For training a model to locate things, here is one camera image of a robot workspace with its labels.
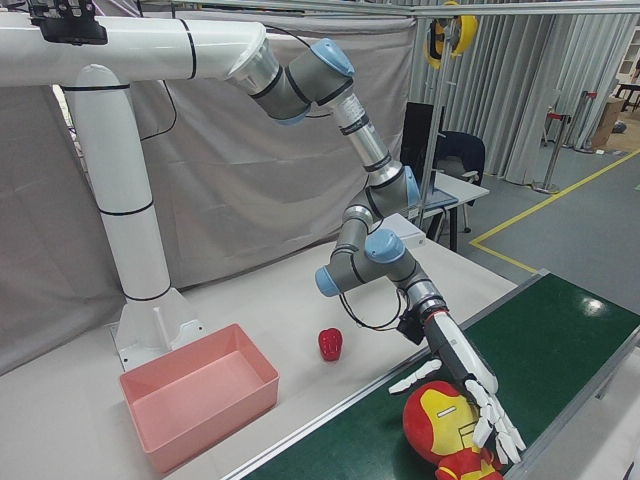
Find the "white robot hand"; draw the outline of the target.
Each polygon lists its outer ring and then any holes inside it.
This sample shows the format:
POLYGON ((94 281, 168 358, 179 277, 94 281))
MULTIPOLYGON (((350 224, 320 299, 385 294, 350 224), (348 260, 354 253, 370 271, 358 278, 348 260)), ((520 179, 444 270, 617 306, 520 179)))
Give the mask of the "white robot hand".
POLYGON ((446 367, 479 407, 473 444, 482 447, 494 435, 500 462, 519 463, 520 453, 526 445, 497 397, 499 384, 493 371, 447 311, 429 314, 421 321, 421 326, 433 358, 389 387, 388 392, 404 392, 427 375, 446 367))

